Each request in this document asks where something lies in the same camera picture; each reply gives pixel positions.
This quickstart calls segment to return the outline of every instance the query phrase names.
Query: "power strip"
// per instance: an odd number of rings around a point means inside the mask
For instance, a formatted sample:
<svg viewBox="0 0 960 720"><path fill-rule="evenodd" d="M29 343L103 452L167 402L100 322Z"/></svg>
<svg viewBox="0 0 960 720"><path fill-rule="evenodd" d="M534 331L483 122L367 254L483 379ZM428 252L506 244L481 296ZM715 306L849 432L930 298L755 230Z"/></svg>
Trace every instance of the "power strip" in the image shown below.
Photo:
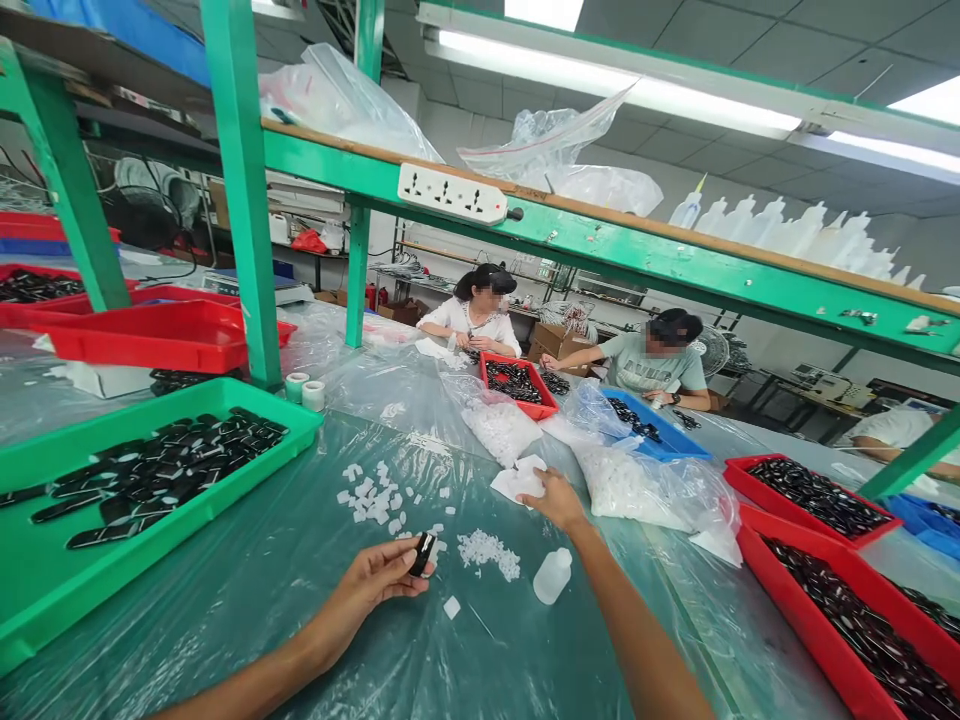
<svg viewBox="0 0 960 720"><path fill-rule="evenodd" d="M492 185L403 163L397 195L411 205L469 220L496 225L507 217L507 197Z"/></svg>

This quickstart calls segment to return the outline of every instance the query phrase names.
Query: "ceiling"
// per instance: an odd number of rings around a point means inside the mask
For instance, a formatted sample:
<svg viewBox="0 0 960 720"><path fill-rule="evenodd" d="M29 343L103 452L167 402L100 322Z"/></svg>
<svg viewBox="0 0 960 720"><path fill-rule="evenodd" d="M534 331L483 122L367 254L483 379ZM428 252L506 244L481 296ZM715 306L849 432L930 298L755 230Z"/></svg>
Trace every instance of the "ceiling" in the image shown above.
<svg viewBox="0 0 960 720"><path fill-rule="evenodd" d="M197 0L147 1L200 34ZM461 4L503 12L503 0ZM512 122L597 100L431 57L415 0L386 5L387 52L433 102ZM577 31L881 105L960 75L960 0L585 0ZM261 70L299 62L305 41L337 45L316 0L303 26L257 16ZM833 209L960 214L956 186L633 106L597 144Z"/></svg>

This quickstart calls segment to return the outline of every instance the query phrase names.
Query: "black hair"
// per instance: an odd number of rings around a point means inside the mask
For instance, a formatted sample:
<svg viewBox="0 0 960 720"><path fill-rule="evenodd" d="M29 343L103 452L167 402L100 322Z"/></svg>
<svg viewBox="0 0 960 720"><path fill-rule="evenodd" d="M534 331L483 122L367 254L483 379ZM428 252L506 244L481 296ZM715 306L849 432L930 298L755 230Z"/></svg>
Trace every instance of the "black hair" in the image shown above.
<svg viewBox="0 0 960 720"><path fill-rule="evenodd" d="M483 263L460 278L453 295L466 302L473 297L474 287L478 290L488 287L494 295L509 295L517 289L517 281L500 265Z"/></svg>
<svg viewBox="0 0 960 720"><path fill-rule="evenodd" d="M671 308L653 318L649 325L655 340L672 347L689 345L703 332L703 323L683 308Z"/></svg>

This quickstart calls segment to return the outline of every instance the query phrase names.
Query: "white shirt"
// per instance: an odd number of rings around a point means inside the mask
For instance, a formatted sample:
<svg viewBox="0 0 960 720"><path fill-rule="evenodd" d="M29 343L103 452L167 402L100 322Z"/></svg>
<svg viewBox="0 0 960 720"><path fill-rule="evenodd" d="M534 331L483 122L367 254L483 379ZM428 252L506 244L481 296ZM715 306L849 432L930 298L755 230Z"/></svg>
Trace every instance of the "white shirt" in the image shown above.
<svg viewBox="0 0 960 720"><path fill-rule="evenodd" d="M431 322L440 327L448 327L456 332L470 334L474 337L492 338L498 343L513 348L517 357L520 357L520 343L517 342L517 336L513 334L513 323L510 322L510 316L506 313L494 315L490 322L481 327L475 326L470 322L469 313L466 306L457 298L450 298L443 305L433 312L427 313L417 327L423 327L424 323Z"/></svg>
<svg viewBox="0 0 960 720"><path fill-rule="evenodd" d="M895 448L908 448L933 427L933 418L922 410L888 410L864 418L837 442L837 447L851 447L855 437L872 437ZM960 467L960 449L953 450L940 462Z"/></svg>

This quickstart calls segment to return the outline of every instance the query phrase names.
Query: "tape roll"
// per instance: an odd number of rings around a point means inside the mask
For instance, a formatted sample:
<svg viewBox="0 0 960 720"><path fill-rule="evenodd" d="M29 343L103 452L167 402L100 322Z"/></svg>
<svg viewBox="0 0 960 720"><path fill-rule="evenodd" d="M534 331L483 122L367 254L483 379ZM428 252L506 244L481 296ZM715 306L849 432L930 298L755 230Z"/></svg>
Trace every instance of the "tape roll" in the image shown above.
<svg viewBox="0 0 960 720"><path fill-rule="evenodd" d="M284 381L287 389L287 400L298 405L303 402L303 384L310 380L306 373L290 373Z"/></svg>
<svg viewBox="0 0 960 720"><path fill-rule="evenodd" d="M327 386L319 380L311 380L303 384L303 406L308 410L320 412L326 403Z"/></svg>

